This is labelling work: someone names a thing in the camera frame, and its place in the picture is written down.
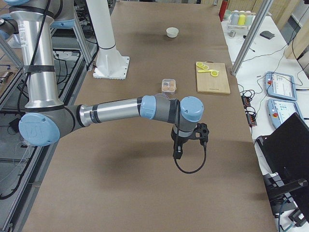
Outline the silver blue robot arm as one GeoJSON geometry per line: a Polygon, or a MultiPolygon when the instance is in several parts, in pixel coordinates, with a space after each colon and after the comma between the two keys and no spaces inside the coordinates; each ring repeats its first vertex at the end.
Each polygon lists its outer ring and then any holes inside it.
{"type": "Polygon", "coordinates": [[[182,100],[165,95],[143,96],[95,105],[65,106],[59,99],[50,27],[74,23],[71,0],[10,0],[10,16],[17,22],[23,54],[23,71],[29,101],[19,121],[22,137],[35,146],[47,146],[91,124],[141,116],[173,125],[173,157],[181,158],[183,144],[208,141],[207,126],[200,122],[204,106],[196,97],[182,100]]]}

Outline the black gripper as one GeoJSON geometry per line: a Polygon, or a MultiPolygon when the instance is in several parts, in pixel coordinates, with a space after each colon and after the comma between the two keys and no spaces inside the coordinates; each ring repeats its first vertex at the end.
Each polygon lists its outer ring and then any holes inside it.
{"type": "Polygon", "coordinates": [[[173,148],[173,158],[174,159],[181,159],[183,155],[183,146],[182,144],[186,143],[189,140],[189,137],[192,135],[193,131],[177,131],[172,129],[171,137],[174,141],[174,148],[173,148]]]}

